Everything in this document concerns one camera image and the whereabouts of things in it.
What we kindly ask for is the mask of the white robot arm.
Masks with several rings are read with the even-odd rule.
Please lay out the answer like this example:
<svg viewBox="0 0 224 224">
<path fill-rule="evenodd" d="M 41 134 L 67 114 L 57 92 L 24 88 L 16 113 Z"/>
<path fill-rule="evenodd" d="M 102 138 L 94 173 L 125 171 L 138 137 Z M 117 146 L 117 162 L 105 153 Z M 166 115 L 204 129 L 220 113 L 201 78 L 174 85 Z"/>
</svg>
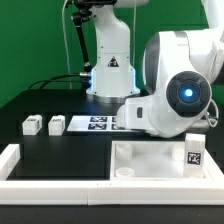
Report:
<svg viewBox="0 0 224 224">
<path fill-rule="evenodd" d="M 142 63 L 148 94 L 139 95 L 130 64 L 130 30 L 112 6 L 91 8 L 97 36 L 97 63 L 87 95 L 121 102 L 116 125 L 169 138 L 208 116 L 211 84 L 224 65 L 224 0 L 201 0 L 209 27 L 165 31 L 147 43 Z"/>
</svg>

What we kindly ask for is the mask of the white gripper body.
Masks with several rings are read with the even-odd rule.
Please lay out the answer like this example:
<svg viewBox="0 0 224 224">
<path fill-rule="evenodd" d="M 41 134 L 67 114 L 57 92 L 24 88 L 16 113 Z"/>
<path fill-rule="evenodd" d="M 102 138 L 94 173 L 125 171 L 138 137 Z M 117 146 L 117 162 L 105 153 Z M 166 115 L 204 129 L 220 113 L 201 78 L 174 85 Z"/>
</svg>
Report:
<svg viewBox="0 0 224 224">
<path fill-rule="evenodd" d="M 148 117 L 149 97 L 128 98 L 116 115 L 116 126 L 128 130 L 144 130 L 148 133 L 154 132 Z"/>
</svg>

